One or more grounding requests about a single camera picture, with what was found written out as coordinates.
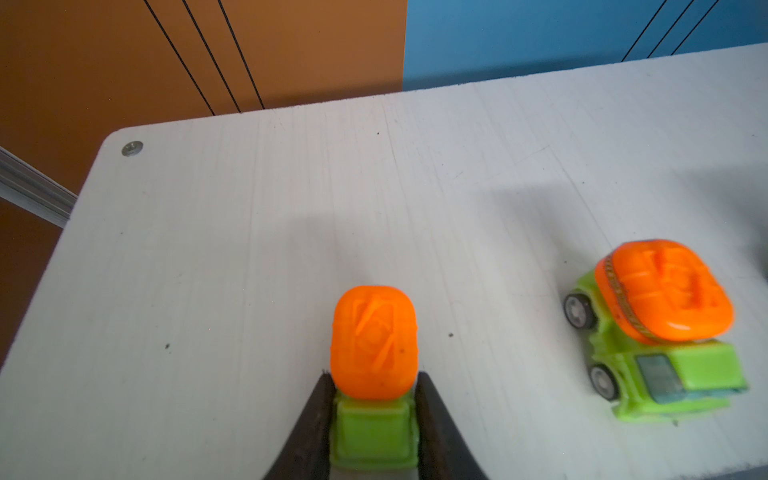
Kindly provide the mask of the orange green toy truck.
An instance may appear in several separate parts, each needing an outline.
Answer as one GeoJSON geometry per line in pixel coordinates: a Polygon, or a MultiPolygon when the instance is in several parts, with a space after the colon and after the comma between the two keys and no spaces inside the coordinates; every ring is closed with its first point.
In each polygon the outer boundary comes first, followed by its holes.
{"type": "Polygon", "coordinates": [[[405,293],[363,285],[342,295],[330,346],[336,387],[329,437],[333,466],[358,471],[417,466],[418,367],[417,315],[405,293]]]}

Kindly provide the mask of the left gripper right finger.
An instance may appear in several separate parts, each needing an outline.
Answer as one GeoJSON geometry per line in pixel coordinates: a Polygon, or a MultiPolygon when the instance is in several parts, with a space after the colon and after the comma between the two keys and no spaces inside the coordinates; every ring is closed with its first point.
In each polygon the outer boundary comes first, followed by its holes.
{"type": "Polygon", "coordinates": [[[426,372],[418,373],[415,406],[419,478],[487,479],[426,372]]]}

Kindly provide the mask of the green orange toy car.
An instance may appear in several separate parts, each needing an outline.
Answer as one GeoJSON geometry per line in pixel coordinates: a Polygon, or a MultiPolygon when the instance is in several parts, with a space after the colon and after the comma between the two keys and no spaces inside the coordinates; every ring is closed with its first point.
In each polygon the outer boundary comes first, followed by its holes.
{"type": "Polygon", "coordinates": [[[749,389],[735,348],[720,339],[735,319],[732,302],[682,243],[619,245],[576,281],[562,308],[585,332],[590,383],[620,421],[707,415],[749,389]]]}

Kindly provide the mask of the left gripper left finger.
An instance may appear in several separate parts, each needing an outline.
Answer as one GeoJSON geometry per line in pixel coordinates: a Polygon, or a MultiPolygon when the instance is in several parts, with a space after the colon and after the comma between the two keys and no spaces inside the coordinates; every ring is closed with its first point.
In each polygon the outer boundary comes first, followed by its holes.
{"type": "Polygon", "coordinates": [[[330,427],[335,395],[331,375],[321,374],[264,480],[329,479],[330,427]]]}

